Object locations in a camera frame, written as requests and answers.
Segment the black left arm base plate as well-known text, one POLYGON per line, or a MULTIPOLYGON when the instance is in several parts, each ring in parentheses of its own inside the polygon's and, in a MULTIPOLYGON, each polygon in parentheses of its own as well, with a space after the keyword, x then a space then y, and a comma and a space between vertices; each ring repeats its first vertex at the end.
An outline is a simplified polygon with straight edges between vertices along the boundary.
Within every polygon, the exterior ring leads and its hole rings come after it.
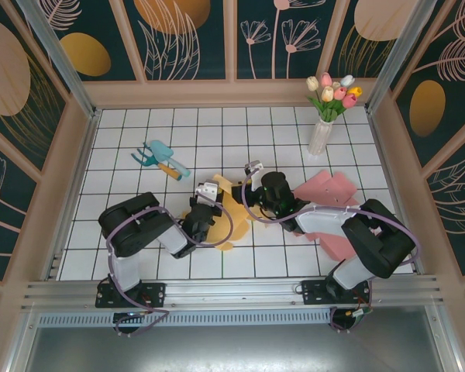
MULTIPOLYGON (((162 308, 164 306, 166 284, 139 283, 125 294, 140 305, 162 308)), ((124 298, 111 281, 97 286, 95 298, 96 308, 135 308, 136 306, 124 298)))

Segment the pink paper box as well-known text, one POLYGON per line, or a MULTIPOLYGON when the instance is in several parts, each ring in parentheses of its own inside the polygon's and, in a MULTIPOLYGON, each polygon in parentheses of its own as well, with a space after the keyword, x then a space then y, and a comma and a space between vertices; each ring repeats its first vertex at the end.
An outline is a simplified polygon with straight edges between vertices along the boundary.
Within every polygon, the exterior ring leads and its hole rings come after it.
MULTIPOLYGON (((301 200, 314 202, 317 205, 356 206, 360 203, 353 197, 357 192, 356 186, 341 172, 333 176, 327 170, 318 172, 304 184, 294 190, 294 196, 301 200)), ((319 241, 320 246, 334 261, 349 259, 355 255, 349 240, 325 230, 306 233, 309 241, 319 241)))

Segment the yellow paper box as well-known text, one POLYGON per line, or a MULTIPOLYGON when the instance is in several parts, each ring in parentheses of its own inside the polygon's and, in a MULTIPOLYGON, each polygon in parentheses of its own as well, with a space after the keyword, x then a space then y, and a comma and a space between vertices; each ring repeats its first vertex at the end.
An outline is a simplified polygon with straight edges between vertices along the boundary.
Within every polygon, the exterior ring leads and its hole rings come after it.
POLYGON ((209 180, 219 183, 219 193, 214 205, 222 210, 222 215, 214 217, 215 225, 208 231, 207 240, 201 244, 221 251, 231 250, 250 231, 246 209, 233 199, 233 184, 230 181, 218 174, 209 180))

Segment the artificial tulip bouquet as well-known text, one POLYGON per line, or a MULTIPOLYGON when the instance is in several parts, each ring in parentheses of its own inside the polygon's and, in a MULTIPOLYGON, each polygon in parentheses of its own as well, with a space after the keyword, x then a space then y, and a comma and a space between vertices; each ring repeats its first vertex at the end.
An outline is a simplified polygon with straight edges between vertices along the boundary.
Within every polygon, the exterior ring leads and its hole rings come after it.
POLYGON ((307 99, 315 107, 322 121, 334 122, 347 109, 356 105, 363 89, 354 82, 353 75, 334 80, 328 72, 322 73, 319 78, 306 78, 307 89, 314 94, 307 99))

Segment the grey metal sheet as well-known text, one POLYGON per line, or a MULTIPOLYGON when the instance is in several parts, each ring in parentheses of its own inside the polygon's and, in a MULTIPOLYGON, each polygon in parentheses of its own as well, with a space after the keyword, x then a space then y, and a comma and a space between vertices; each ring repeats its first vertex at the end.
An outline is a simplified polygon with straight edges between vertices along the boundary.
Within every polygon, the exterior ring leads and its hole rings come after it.
POLYGON ((40 329, 26 372, 443 372, 426 337, 365 339, 326 325, 40 329))

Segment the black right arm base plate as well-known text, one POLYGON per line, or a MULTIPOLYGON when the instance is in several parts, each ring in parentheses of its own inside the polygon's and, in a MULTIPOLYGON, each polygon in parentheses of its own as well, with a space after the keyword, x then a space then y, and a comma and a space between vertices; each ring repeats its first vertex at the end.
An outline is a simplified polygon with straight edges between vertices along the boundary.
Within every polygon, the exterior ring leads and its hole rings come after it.
POLYGON ((335 295, 326 290, 325 280, 301 282, 301 296, 305 305, 358 305, 370 303, 371 289, 368 281, 359 283, 354 289, 341 290, 335 295))

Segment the aluminium frame post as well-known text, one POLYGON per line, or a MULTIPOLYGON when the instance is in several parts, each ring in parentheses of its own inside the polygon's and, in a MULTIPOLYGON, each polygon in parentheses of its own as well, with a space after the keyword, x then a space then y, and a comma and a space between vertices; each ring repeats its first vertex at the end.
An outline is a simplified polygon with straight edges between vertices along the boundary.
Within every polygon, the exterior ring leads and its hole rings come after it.
POLYGON ((436 3, 437 0, 417 1, 400 36, 397 38, 388 58, 384 62, 376 84, 367 99, 365 109, 369 116, 372 116, 378 109, 379 104, 391 86, 391 82, 405 62, 410 50, 416 44, 420 33, 433 13, 436 3))
POLYGON ((51 56, 53 63, 57 66, 60 75, 67 83, 77 103, 81 106, 83 112, 92 119, 96 113, 96 106, 89 98, 77 71, 69 61, 57 35, 45 19, 40 6, 36 3, 36 0, 16 0, 16 2, 51 56))

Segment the white ribbed vase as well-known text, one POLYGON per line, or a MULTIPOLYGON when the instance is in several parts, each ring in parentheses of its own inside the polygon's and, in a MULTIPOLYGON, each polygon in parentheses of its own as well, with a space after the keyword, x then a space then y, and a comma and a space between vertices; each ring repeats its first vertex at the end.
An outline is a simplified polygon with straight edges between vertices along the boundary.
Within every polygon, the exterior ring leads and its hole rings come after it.
POLYGON ((312 136, 308 144, 308 153, 312 156, 321 155, 325 150, 332 132, 333 122, 319 120, 312 131, 312 136))

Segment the light blue toy trowel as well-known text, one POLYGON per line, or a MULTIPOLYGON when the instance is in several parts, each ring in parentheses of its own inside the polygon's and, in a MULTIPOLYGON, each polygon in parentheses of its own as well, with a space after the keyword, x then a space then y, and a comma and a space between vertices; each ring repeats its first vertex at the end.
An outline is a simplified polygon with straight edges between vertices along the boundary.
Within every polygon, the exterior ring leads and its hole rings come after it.
POLYGON ((161 163, 169 163, 178 173, 183 177, 189 177, 191 172, 183 164, 176 161, 174 156, 174 151, 162 143, 161 141, 155 139, 150 141, 149 145, 150 151, 156 157, 156 159, 161 163))

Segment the aluminium mounting rail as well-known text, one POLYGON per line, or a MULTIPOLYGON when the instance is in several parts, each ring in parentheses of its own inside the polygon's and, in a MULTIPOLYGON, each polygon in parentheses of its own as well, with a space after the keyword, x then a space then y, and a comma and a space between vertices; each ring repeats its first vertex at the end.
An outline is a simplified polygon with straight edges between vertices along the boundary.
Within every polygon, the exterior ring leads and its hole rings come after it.
MULTIPOLYGON (((164 308, 176 311, 301 308, 303 277, 166 280, 164 308)), ((27 284, 20 308, 32 312, 94 312, 97 281, 37 281, 27 284)), ((432 275, 374 279, 374 307, 441 305, 444 295, 432 275)))

